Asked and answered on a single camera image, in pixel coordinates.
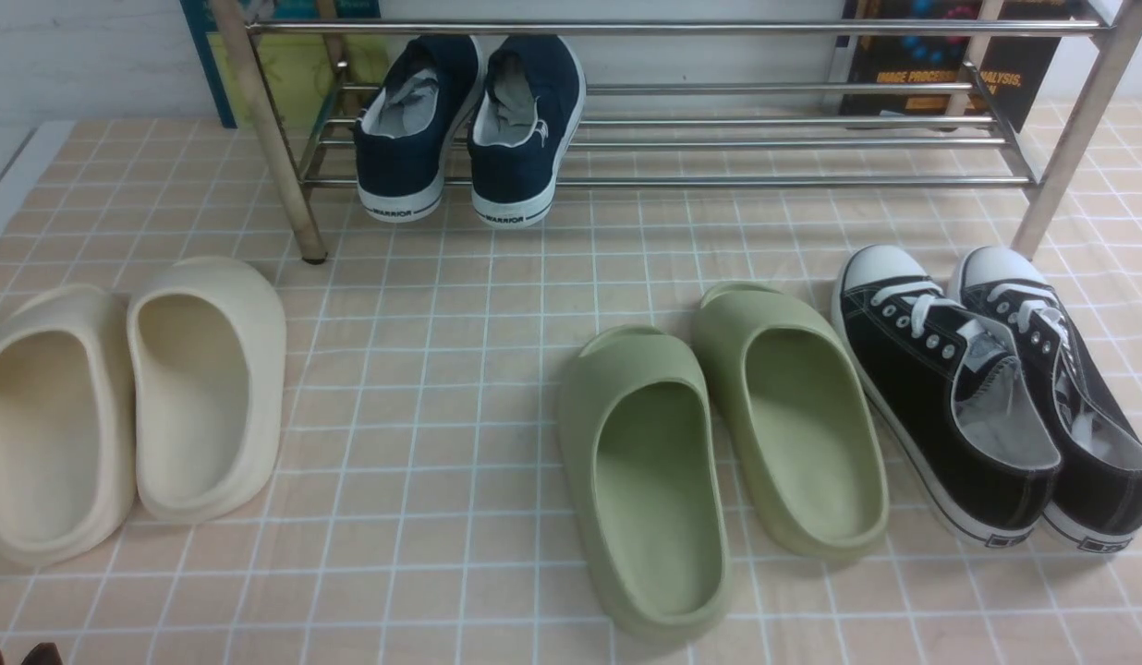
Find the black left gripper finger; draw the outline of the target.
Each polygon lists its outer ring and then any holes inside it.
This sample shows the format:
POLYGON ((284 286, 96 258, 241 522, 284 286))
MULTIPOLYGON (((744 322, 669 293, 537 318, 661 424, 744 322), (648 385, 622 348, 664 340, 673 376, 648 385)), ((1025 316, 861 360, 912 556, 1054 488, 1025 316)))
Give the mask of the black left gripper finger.
POLYGON ((35 644, 34 648, 22 658, 21 665, 63 665, 63 656, 61 656, 61 649, 57 648, 56 643, 53 641, 43 641, 43 643, 35 644))

